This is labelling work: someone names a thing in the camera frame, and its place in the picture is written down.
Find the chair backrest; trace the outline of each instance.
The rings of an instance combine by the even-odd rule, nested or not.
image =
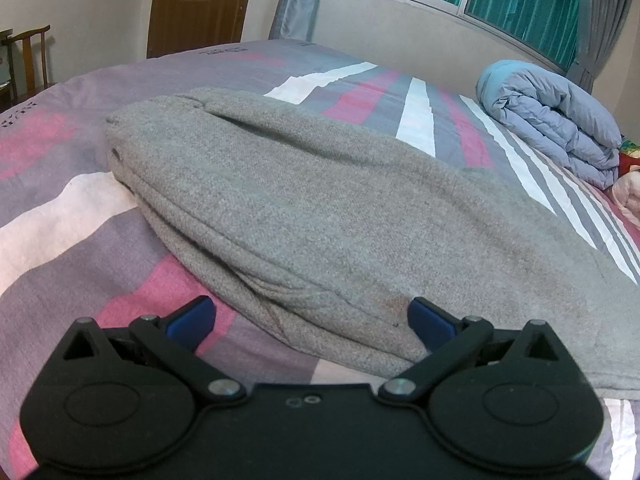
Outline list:
[[[40,35],[40,55],[42,56],[42,83],[44,88],[47,88],[47,59],[45,56],[44,45],[44,33],[51,28],[51,25],[47,25],[42,28],[35,28],[28,30],[16,36],[11,36],[2,40],[2,44],[7,47],[7,57],[9,60],[9,74],[11,76],[11,90],[14,93],[14,100],[18,101],[18,91],[15,83],[15,68],[14,68],[14,56],[12,53],[12,46],[17,41],[22,42],[22,59],[24,60],[24,76],[27,83],[27,96],[34,96],[38,92],[36,91],[35,73],[33,68],[33,53],[31,51],[31,38],[36,34]]]

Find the window sill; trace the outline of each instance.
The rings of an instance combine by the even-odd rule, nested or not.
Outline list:
[[[492,27],[491,25],[485,22],[482,22],[481,20],[477,20],[473,16],[469,16],[468,14],[465,14],[461,7],[458,7],[454,4],[451,4],[444,0],[395,0],[395,1],[409,4],[411,6],[419,7],[422,9],[435,10],[436,12],[444,12],[445,14],[448,14],[449,16],[453,16],[454,18],[457,18],[458,20],[460,20],[460,23],[462,23],[466,27],[472,28],[473,30],[476,30],[476,31],[481,30],[483,32],[489,33],[492,36],[502,40],[503,42],[508,43],[509,46],[513,46],[517,48],[522,54],[533,58],[536,62],[545,66],[549,70],[552,70],[553,72],[559,73],[561,75],[566,74],[566,71],[564,69],[556,65],[551,60],[544,57],[537,50],[531,48],[525,43],[522,43],[521,41],[517,40],[513,36],[510,36],[509,34],[506,34],[503,31],[498,30],[497,28]]]

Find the gray garment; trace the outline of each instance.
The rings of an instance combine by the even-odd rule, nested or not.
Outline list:
[[[484,110],[529,146],[600,189],[618,177],[622,136],[597,99],[533,63],[504,59],[476,85]]]
[[[616,45],[631,0],[580,0],[577,52],[566,76],[591,93]]]
[[[108,118],[113,173],[169,250],[280,340],[392,376],[414,296],[500,328],[547,319],[601,396],[640,398],[639,289],[487,170],[362,126],[198,89]]]
[[[311,41],[319,3],[320,0],[280,0],[269,39]]]

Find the door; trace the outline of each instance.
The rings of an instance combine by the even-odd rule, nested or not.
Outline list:
[[[147,57],[240,41],[247,0],[153,0]]]

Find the striped bed sheet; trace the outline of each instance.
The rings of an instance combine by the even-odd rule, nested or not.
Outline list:
[[[35,466],[17,423],[20,403],[75,318],[125,326],[141,314],[165,316],[199,294],[215,297],[168,253],[114,180],[103,136],[105,116],[125,104],[204,86],[259,92],[368,126],[454,167],[489,168],[640,282],[640,231],[606,195],[528,147],[471,99],[287,40],[98,70],[0,115],[0,465],[13,478]],[[294,351],[221,301],[216,327],[197,355],[247,384],[383,381]],[[590,465],[603,478],[632,480],[640,475],[640,402],[602,405],[606,423]]]

